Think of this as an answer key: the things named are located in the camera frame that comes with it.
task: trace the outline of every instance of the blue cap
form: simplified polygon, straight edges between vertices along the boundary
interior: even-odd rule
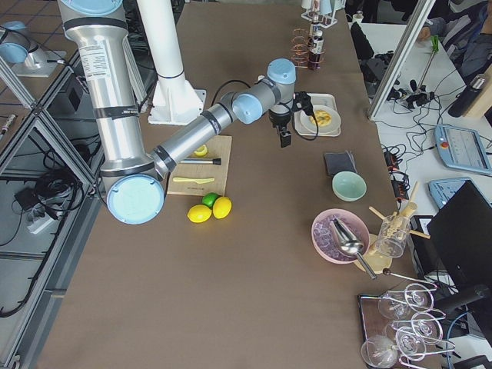
[[[287,59],[275,59],[268,65],[267,76],[277,83],[290,85],[295,82],[295,66]]]
[[[240,94],[232,102],[232,111],[240,121],[249,125],[261,118],[263,107],[256,96]]]
[[[60,0],[70,9],[89,17],[102,17],[117,10],[123,0]]]
[[[8,63],[23,63],[28,57],[28,51],[20,45],[7,42],[0,44],[0,56]]]
[[[130,175],[108,192],[108,209],[119,221],[141,224],[155,217],[164,205],[164,189],[150,175]]]
[[[24,23],[21,21],[11,21],[11,22],[6,22],[2,25],[2,27],[11,29],[12,31],[19,31],[21,29],[26,29],[27,27],[25,26]]]

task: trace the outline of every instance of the tablet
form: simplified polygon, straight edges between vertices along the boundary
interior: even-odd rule
[[[492,167],[477,131],[438,125],[434,135],[437,151],[447,167],[492,175]]]
[[[470,177],[437,179],[429,182],[430,196],[434,199],[437,207],[442,209],[450,198],[458,192],[466,181],[472,181]]]

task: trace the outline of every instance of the light green bowl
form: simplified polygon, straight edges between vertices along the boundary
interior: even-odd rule
[[[365,180],[352,171],[341,171],[331,182],[333,192],[343,201],[356,201],[366,194]]]

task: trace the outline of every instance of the wooden cutting board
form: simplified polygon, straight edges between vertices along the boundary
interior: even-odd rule
[[[225,195],[225,184],[228,179],[229,157],[231,155],[231,136],[215,136],[207,143],[208,153],[203,158],[220,158],[222,165],[178,164],[169,180],[169,194],[189,194],[204,196],[209,192]],[[194,182],[173,182],[174,177],[215,178],[213,182],[196,184]]]

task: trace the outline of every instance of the white pillar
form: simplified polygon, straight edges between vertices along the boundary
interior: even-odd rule
[[[137,0],[158,83],[149,123],[186,125],[203,111],[204,91],[186,80],[169,0]]]

